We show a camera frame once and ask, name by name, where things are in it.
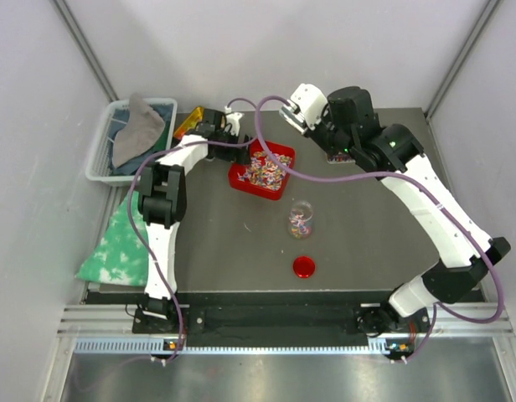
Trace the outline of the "red tin of lollipop candies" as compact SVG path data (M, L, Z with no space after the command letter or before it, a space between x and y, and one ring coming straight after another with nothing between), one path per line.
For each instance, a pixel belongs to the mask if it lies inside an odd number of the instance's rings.
M258 141L250 145L250 164L233 163L229 185L236 190L269 200L279 200L290 175L274 163Z

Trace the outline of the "gold tin of gummy candies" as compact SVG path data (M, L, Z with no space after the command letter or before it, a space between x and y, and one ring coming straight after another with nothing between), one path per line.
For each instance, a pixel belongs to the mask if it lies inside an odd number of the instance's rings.
M203 117L204 108L202 106L195 107L183 122L180 123L173 131L173 137L177 140L181 140L189 130L194 129L202 121Z

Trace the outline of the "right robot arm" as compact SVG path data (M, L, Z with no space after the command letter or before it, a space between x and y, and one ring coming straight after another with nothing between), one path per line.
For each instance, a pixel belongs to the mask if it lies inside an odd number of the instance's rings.
M429 236L439 260L400 285L380 309L393 332L419 310L463 298L510 251L504 237L475 224L436 175L423 146L399 123L382 126L370 93L358 86L324 95L304 84L291 97L301 115L302 134L329 156L346 152L355 164L395 195Z

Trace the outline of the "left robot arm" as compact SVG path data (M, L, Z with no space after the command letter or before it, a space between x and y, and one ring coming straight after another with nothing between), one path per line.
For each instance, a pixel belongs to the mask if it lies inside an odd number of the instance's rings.
M226 107L205 109L168 155L149 162L138 185L137 209L146 224L148 274L135 312L134 333L171 333L181 322L175 277L176 239L187 209L186 174L204 159L248 162L250 140L240 139L244 114Z

